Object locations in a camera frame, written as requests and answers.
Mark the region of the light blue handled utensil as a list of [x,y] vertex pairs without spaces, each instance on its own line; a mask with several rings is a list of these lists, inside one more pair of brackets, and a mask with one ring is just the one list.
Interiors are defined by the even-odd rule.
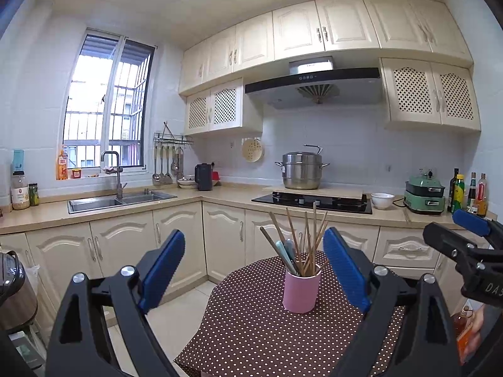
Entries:
[[285,249],[285,246],[283,244],[282,241],[278,240],[276,243],[276,248],[277,248],[277,251],[278,251],[278,255],[280,256],[280,258],[283,260],[283,262],[285,263],[285,266],[286,268],[289,270],[289,272],[294,275],[294,276],[297,276],[297,270],[296,270],[296,267],[295,265],[292,263],[286,249]]

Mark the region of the metal kitchen faucet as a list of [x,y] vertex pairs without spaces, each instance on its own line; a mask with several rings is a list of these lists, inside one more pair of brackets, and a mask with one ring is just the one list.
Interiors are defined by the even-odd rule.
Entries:
[[101,163],[105,162],[106,156],[112,156],[116,158],[116,163],[111,167],[103,167],[102,170],[105,174],[115,174],[116,175],[116,198],[121,201],[124,198],[124,188],[127,184],[122,183],[121,174],[123,173],[123,167],[120,163],[120,156],[117,151],[103,151],[101,154]]

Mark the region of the orange oil bottle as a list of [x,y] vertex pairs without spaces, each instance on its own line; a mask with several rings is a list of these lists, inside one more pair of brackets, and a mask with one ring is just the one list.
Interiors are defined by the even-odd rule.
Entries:
[[488,211],[488,183],[485,173],[481,173],[481,178],[478,180],[476,205],[477,215],[484,218]]

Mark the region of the green oil bottle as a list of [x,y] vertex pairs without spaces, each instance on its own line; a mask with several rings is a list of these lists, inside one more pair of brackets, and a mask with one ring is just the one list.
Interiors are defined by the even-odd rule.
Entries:
[[452,197],[452,213],[463,208],[463,201],[465,197],[465,177],[463,174],[457,174],[454,182],[454,192]]

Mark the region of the lower cream cabinets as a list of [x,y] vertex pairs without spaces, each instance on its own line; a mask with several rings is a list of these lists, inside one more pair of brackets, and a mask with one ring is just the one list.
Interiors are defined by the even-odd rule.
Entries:
[[[401,276],[417,278],[432,271],[449,311],[458,311],[466,300],[454,263],[425,245],[422,230],[414,227],[410,215],[401,212],[400,219],[400,227],[347,217],[330,217],[327,223],[351,247]],[[232,271],[273,256],[267,237],[300,237],[305,228],[303,216],[272,219],[264,211],[204,201],[91,215],[70,215],[63,206],[44,205],[1,218],[1,249],[14,250],[27,266],[38,265],[43,311],[53,317],[73,273],[110,276],[158,247],[174,230],[184,234],[186,252],[168,288],[170,295],[205,278],[221,282]]]

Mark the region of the cream cabinets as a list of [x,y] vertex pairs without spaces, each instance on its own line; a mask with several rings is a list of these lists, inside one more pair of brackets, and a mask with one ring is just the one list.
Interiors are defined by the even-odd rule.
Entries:
[[472,55],[444,3],[314,0],[233,25],[188,49],[187,134],[257,129],[275,107],[383,101],[389,123],[481,128]]
[[[458,311],[466,300],[454,263],[425,245],[422,230],[414,227],[410,215],[401,212],[400,219],[400,227],[347,217],[330,217],[327,223],[351,247],[401,276],[417,278],[432,271],[449,311]],[[158,247],[174,230],[184,234],[186,252],[168,288],[170,295],[205,278],[221,282],[232,271],[273,256],[267,237],[300,237],[305,228],[303,216],[272,219],[264,211],[204,201],[91,215],[70,215],[63,206],[44,205],[1,218],[1,249],[14,250],[27,266],[38,265],[43,311],[53,317],[73,273],[110,276]]]

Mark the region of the black gas stove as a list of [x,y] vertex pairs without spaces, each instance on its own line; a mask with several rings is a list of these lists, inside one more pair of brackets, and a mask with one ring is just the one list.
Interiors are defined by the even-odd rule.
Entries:
[[312,209],[316,205],[317,209],[324,211],[363,215],[371,215],[372,213],[372,204],[365,194],[360,198],[340,198],[312,194],[272,192],[259,198],[253,198],[252,201],[254,203],[274,204],[285,208]]

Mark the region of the pink utensil holder cup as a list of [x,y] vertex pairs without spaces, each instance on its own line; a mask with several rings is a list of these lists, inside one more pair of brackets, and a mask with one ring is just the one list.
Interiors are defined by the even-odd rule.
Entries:
[[321,268],[314,276],[295,276],[285,272],[283,306],[287,311],[305,314],[315,308],[321,283]]

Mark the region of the stainless steel sink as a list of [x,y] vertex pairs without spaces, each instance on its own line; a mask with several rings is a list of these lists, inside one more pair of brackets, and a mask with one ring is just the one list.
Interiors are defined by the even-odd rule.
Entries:
[[67,210],[70,215],[73,215],[102,209],[170,200],[173,198],[176,198],[176,196],[169,193],[144,190],[142,192],[126,193],[122,198],[118,196],[102,196],[69,200],[67,202]]

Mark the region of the brown polka dot tablecloth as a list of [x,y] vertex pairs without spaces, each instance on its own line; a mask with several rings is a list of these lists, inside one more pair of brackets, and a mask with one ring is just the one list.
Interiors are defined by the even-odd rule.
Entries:
[[189,376],[327,376],[362,322],[327,257],[315,308],[283,305],[285,267],[272,257],[235,270],[212,290],[194,337],[176,357]]

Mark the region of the white seasoning jar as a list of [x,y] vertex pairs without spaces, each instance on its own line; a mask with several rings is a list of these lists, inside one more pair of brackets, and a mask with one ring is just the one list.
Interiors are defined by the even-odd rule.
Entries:
[[11,177],[11,203],[13,210],[22,210],[30,207],[29,184],[25,172],[15,171]]

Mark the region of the upper cream cabinets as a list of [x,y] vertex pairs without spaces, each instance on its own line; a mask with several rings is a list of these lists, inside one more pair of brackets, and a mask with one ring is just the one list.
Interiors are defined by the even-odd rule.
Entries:
[[444,3],[314,0],[233,25],[188,49],[187,134],[257,129],[275,107],[383,101],[389,123],[481,128],[472,55]]

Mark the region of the orange detergent bottle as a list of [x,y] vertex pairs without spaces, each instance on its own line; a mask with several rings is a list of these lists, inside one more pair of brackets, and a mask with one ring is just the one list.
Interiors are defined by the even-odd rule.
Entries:
[[61,149],[59,151],[57,160],[56,160],[56,179],[57,180],[67,180],[68,179],[68,173],[67,173],[67,154],[66,152]]

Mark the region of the black electric kettle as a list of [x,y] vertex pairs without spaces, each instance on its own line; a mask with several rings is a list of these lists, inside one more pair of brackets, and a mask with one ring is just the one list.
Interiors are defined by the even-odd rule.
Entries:
[[200,163],[194,168],[194,181],[199,191],[211,191],[213,168],[210,163]]

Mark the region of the hanging utensil rack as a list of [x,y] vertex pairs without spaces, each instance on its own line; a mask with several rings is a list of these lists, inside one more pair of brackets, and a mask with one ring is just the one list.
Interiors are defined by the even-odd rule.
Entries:
[[184,151],[193,143],[190,136],[172,133],[167,121],[163,122],[162,131],[153,133],[154,186],[177,184],[184,178]]

